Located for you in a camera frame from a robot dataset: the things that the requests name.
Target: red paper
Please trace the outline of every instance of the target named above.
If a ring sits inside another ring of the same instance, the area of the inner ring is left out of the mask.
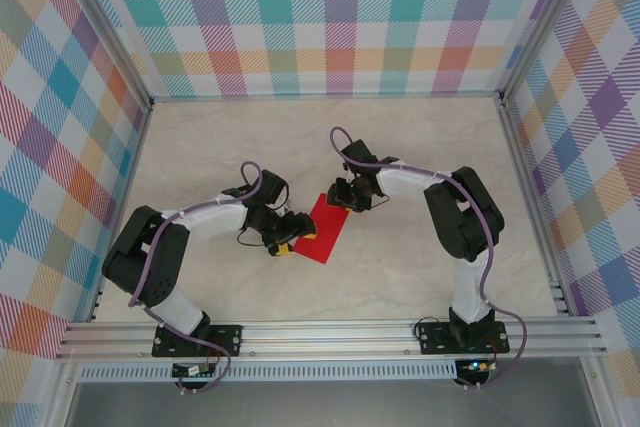
[[[326,264],[333,246],[336,245],[342,226],[347,221],[349,211],[327,205],[327,195],[320,194],[309,215],[316,224],[316,238],[298,239],[293,250],[321,264]]]

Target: plaid wall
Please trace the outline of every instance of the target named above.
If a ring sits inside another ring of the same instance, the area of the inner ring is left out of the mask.
[[[102,0],[173,97],[493,91],[535,1]]]
[[[536,26],[538,25],[538,21],[540,20],[540,15],[542,14],[543,9],[547,5],[549,0],[538,0],[536,2],[535,7],[529,14],[529,18],[527,19],[527,23],[525,24],[524,29],[520,33],[520,37],[518,38],[518,42],[513,49],[511,56],[509,57],[509,62],[507,62],[507,67],[504,69],[502,76],[500,77],[500,81],[498,82],[498,86],[496,90],[502,91],[511,76],[511,72],[513,71],[516,62],[520,58],[520,54],[522,53],[522,49],[533,34]]]
[[[640,416],[640,0],[570,0],[513,113],[578,310]]]
[[[0,426],[84,320],[143,111],[76,0],[0,0]]]

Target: marble floor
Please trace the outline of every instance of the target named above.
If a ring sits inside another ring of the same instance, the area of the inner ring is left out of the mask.
[[[525,316],[555,315],[546,274],[492,99],[252,100],[158,104],[126,207],[172,209],[239,186],[251,159],[291,186],[310,211],[342,173],[329,130],[345,127],[379,158],[433,170],[473,167],[501,209],[490,297]],[[252,240],[251,233],[246,240]],[[224,235],[187,251],[178,284],[217,320],[385,319],[446,316],[452,259],[426,204],[393,198],[350,214],[326,265],[270,257]],[[107,281],[98,321],[147,320]]]

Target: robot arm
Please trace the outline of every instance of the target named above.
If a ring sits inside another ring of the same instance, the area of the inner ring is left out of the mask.
[[[461,210],[464,198],[442,179],[422,173],[398,169],[400,160],[387,157],[378,161],[362,140],[342,150],[348,158],[379,168],[344,164],[351,180],[337,178],[327,194],[331,205],[355,212],[370,210],[372,197],[400,196],[416,202],[427,202],[438,239],[454,257],[454,298],[450,309],[451,334],[460,344],[471,341],[493,323],[495,313],[480,295],[480,282],[487,265],[487,240],[480,222],[469,207]],[[478,175],[469,167],[446,173],[467,190],[479,205],[489,225],[494,245],[504,229],[504,218],[491,199]]]
[[[252,189],[244,185],[225,190],[215,200],[237,199]],[[289,241],[315,235],[315,226],[307,214],[294,214],[289,209],[287,199],[282,200],[285,190],[288,192],[288,185],[283,179],[263,170],[260,189],[250,198],[181,214],[160,236],[139,301],[183,334],[206,340],[209,317],[176,285],[187,247],[225,232],[252,228],[261,234],[271,255],[289,252]],[[137,208],[107,254],[102,266],[104,276],[133,295],[159,226],[177,212]]]

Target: bracket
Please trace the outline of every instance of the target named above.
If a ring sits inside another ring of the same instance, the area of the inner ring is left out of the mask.
[[[466,348],[461,348],[449,333],[451,322],[421,322],[418,324],[417,335],[420,340],[422,355],[434,354],[506,354],[509,347],[509,337],[503,322],[493,322],[487,329],[486,335],[477,342],[471,342]]]
[[[229,352],[231,357],[240,355],[242,344],[241,325],[210,325],[208,338],[206,339]],[[207,350],[203,346],[189,340],[178,337],[164,327],[158,326],[153,340],[151,355],[153,357],[207,357]]]

